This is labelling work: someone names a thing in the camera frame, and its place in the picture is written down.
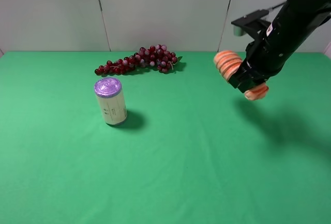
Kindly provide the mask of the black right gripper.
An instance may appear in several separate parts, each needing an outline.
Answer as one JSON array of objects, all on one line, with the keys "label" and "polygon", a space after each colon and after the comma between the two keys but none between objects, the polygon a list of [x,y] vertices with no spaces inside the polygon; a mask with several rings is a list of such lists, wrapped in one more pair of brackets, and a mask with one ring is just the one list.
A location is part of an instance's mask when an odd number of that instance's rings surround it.
[{"label": "black right gripper", "polygon": [[272,51],[266,31],[261,31],[258,37],[247,45],[244,65],[239,66],[228,82],[244,93],[277,75],[283,66],[284,60]]}]

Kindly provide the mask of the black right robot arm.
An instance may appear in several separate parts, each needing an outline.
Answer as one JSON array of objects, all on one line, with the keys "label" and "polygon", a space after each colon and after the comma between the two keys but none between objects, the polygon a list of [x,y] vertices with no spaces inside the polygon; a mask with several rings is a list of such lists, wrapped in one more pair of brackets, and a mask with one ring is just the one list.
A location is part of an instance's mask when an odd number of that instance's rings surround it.
[{"label": "black right robot arm", "polygon": [[277,75],[287,59],[311,33],[330,20],[330,0],[286,0],[272,22],[264,19],[272,9],[259,9],[232,21],[236,36],[254,39],[246,58],[228,82],[242,93]]}]

